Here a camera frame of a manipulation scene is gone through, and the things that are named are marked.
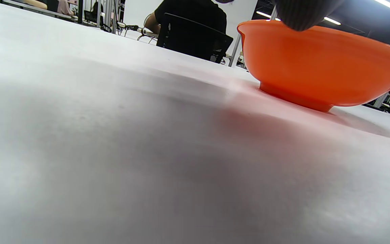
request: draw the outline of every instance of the black office chair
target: black office chair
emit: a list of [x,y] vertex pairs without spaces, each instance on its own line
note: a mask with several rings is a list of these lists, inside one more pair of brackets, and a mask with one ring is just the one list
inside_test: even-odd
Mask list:
[[165,13],[156,46],[220,63],[232,41],[206,25]]
[[57,12],[58,10],[58,0],[46,0],[46,5],[48,5],[48,10],[52,12]]

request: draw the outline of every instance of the gray glove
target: gray glove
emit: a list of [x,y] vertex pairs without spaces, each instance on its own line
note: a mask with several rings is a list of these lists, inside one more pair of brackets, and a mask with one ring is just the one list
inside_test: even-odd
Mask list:
[[305,31],[320,23],[345,0],[275,0],[278,16],[288,27]]

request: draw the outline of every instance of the table surface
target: table surface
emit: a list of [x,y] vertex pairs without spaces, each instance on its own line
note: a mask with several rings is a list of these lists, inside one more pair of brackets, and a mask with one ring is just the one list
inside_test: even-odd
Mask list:
[[0,244],[390,243],[390,115],[257,85],[0,4]]

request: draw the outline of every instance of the white table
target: white table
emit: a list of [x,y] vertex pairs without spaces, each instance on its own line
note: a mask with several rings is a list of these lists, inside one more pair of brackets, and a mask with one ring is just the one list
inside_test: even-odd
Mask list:
[[0,244],[390,243],[390,115],[256,86],[0,4]]

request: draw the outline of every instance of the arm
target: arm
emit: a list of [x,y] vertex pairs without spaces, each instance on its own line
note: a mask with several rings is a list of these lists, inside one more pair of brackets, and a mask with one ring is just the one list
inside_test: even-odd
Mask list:
[[145,21],[145,27],[149,29],[151,32],[155,34],[159,34],[160,25],[156,20],[156,15],[154,12],[147,17],[147,20]]
[[178,0],[164,0],[157,9],[147,17],[145,27],[155,34],[160,32],[160,24],[165,13],[172,14],[172,10],[178,4]]

